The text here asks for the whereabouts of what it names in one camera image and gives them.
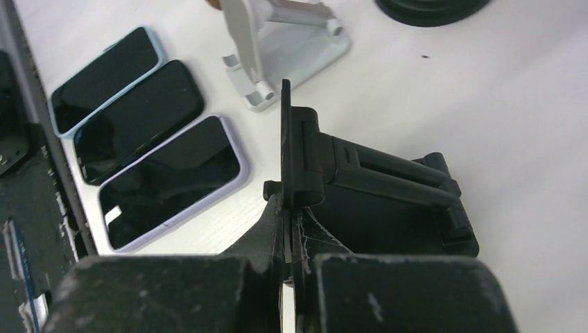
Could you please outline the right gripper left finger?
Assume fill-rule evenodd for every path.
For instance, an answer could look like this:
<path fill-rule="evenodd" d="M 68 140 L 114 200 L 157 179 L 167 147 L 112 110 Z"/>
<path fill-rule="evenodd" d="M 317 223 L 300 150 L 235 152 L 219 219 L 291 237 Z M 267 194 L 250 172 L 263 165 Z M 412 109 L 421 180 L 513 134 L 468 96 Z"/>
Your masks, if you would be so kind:
<path fill-rule="evenodd" d="M 246 261 L 239 286 L 237 332 L 281 332 L 284 231 L 282 200 L 271 195 L 259 220 L 223 257 Z"/>

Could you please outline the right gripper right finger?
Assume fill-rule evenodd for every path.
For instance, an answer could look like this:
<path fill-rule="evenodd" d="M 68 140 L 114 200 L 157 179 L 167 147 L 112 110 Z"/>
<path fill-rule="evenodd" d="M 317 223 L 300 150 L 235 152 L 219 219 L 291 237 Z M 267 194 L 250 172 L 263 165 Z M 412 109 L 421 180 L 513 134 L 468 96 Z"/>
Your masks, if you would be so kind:
<path fill-rule="evenodd" d="M 314 259 L 323 253 L 353 252 L 319 223 L 308 207 L 295 210 L 291 222 L 295 329 L 297 332 L 319 332 L 320 310 Z"/>

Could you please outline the purple case phone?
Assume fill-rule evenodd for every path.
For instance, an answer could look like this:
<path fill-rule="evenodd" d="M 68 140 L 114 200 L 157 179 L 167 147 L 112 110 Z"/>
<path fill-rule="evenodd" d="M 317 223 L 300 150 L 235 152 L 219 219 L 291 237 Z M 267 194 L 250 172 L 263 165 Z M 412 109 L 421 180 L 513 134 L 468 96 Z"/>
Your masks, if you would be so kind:
<path fill-rule="evenodd" d="M 212 114 L 194 121 L 99 189 L 110 250 L 127 253 L 244 184 L 249 166 L 234 127 Z"/>

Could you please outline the wooden round base stand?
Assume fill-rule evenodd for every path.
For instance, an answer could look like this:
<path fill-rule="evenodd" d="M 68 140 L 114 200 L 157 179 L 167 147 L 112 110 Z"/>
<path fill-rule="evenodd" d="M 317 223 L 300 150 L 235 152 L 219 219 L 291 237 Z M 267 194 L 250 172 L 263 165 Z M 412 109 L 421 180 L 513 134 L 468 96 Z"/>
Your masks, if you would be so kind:
<path fill-rule="evenodd" d="M 222 10 L 222 6 L 221 6 L 221 2 L 220 0 L 206 0 L 206 2 L 212 7 L 215 8 L 216 10 Z"/>

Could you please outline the black tall round stand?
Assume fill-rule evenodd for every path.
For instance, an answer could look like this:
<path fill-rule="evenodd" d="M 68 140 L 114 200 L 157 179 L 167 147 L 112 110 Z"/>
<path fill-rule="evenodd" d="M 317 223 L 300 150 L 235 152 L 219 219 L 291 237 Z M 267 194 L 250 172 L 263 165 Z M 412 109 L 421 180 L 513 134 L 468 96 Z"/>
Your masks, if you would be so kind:
<path fill-rule="evenodd" d="M 438 27 L 464 20 L 490 3 L 489 0 L 376 0 L 389 18 L 416 27 Z"/>

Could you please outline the black folding stand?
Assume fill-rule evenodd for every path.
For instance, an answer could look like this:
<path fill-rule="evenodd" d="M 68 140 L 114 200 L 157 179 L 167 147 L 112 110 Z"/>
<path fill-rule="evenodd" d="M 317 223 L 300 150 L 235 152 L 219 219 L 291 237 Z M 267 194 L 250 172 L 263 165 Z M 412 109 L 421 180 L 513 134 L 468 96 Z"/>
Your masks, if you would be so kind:
<path fill-rule="evenodd" d="M 281 188 L 289 214 L 325 201 L 325 185 L 417 205 L 431 211 L 450 255 L 476 257 L 479 245 L 441 153 L 405 160 L 323 133 L 318 113 L 291 103 L 291 82 L 281 90 Z"/>

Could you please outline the black phone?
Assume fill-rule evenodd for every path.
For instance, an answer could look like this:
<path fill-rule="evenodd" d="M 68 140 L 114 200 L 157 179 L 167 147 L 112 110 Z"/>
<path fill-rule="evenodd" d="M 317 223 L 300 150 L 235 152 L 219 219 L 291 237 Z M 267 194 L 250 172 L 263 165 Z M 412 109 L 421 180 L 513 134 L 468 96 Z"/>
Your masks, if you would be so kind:
<path fill-rule="evenodd" d="M 205 101 L 188 67 L 167 62 L 77 129 L 81 176 L 98 186 L 199 117 Z"/>

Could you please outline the light blue case phone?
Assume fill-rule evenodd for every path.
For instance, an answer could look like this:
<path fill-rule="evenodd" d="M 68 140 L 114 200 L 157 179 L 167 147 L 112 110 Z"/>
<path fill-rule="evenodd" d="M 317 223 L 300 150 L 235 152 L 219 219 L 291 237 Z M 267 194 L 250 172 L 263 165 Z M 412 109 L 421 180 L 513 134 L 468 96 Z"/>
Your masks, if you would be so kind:
<path fill-rule="evenodd" d="M 71 135 L 165 61 L 154 30 L 136 27 L 50 93 L 53 132 L 59 138 Z"/>

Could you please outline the white silver folding stand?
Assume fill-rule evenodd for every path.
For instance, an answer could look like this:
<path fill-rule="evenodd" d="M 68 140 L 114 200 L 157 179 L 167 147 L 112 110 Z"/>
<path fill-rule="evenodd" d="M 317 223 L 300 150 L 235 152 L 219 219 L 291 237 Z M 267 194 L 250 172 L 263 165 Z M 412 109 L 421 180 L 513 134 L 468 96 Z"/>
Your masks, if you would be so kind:
<path fill-rule="evenodd" d="M 247 108 L 261 112 L 281 82 L 299 87 L 343 57 L 352 42 L 321 1 L 221 1 L 234 52 L 222 58 Z"/>

